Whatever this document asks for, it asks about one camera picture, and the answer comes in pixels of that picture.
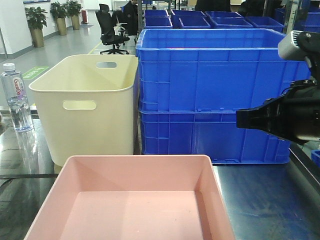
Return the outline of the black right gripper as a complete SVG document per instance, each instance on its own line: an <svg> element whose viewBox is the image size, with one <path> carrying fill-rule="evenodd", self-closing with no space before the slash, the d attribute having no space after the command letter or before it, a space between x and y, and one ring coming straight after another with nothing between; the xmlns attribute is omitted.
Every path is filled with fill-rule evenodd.
<svg viewBox="0 0 320 240"><path fill-rule="evenodd" d="M278 98L238 109L236 127L261 130L297 144L320 141L320 87L315 80L297 80Z"/></svg>

